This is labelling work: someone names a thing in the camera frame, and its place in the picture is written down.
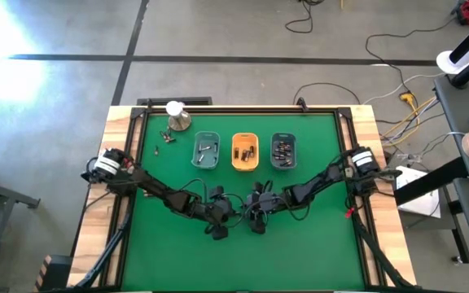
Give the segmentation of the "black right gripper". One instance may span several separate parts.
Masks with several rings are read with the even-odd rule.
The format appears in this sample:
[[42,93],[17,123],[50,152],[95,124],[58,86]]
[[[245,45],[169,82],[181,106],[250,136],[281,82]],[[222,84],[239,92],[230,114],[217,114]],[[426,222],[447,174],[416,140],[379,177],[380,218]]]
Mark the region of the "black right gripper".
[[255,182],[252,193],[245,201],[245,218],[253,233],[264,234],[269,220],[269,214],[276,212],[280,199],[272,191],[273,182],[267,181],[265,184]]

